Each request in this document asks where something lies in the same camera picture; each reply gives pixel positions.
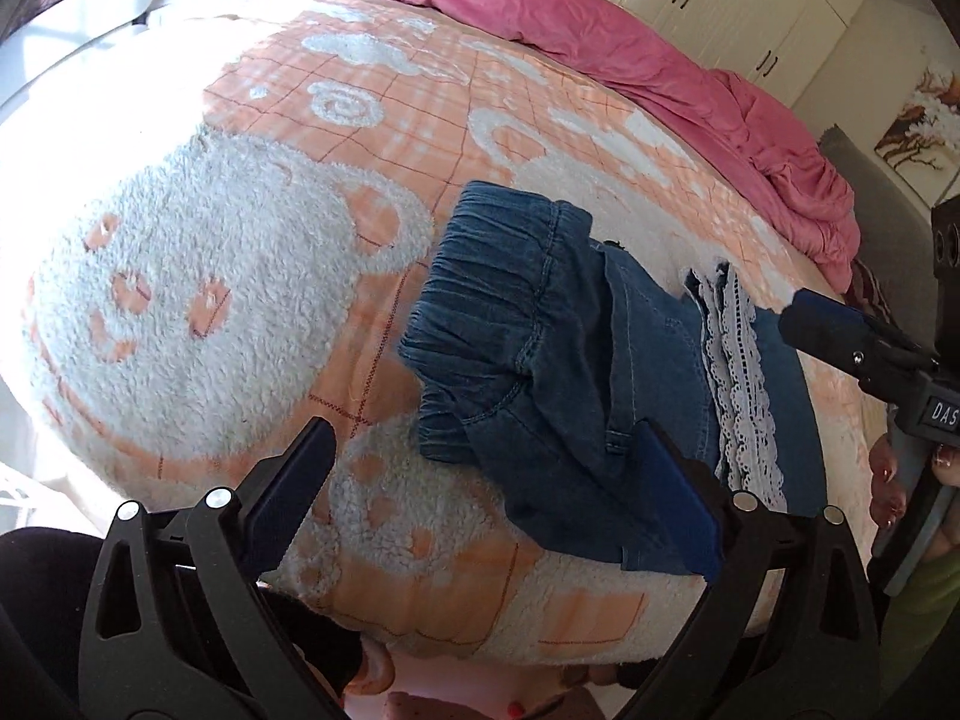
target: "metal screw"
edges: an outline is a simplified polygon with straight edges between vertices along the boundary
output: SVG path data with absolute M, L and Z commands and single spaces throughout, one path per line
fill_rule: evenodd
M 227 488 L 216 488 L 216 490 L 210 490 L 204 500 L 210 509 L 222 509 L 233 500 L 233 492 Z
M 837 509 L 835 506 L 827 506 L 824 509 L 824 519 L 826 519 L 830 525 L 843 525 L 846 517 L 843 516 L 841 509 Z
M 136 517 L 138 514 L 140 514 L 140 504 L 136 501 L 122 503 L 120 504 L 120 508 L 117 509 L 117 519 L 122 519 L 123 522 L 133 519 L 133 517 Z
M 733 506 L 736 506 L 741 512 L 752 512 L 757 508 L 757 498 L 752 493 L 733 493 Z

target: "lace fabric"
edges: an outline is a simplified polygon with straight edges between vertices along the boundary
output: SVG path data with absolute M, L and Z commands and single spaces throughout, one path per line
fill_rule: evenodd
M 704 368 L 720 424 L 715 473 L 731 490 L 749 490 L 768 509 L 785 512 L 776 425 L 754 329 L 757 309 L 728 263 L 718 266 L 712 280 L 690 271 L 685 283 L 704 317 Z

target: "fingernail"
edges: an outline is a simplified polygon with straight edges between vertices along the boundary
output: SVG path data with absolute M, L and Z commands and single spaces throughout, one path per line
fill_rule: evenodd
M 933 456 L 933 464 L 937 466 L 938 469 L 948 469 L 953 465 L 952 450 L 947 449 L 945 446 L 938 448 L 936 454 Z

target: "white wall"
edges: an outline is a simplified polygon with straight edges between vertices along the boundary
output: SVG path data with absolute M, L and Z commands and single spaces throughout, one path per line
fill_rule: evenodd
M 874 155 L 931 60 L 960 70 L 960 47 L 939 17 L 892 0 L 865 0 L 794 112 L 815 137 L 839 124 L 861 151 Z M 901 177 L 875 160 L 927 214 Z

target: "pink comforter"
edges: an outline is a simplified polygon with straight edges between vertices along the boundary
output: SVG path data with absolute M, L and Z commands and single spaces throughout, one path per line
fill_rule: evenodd
M 395 0 L 433 7 L 491 35 L 534 47 L 618 91 L 683 138 L 838 293 L 860 245 L 853 191 L 803 124 L 767 93 L 706 71 L 605 0 Z

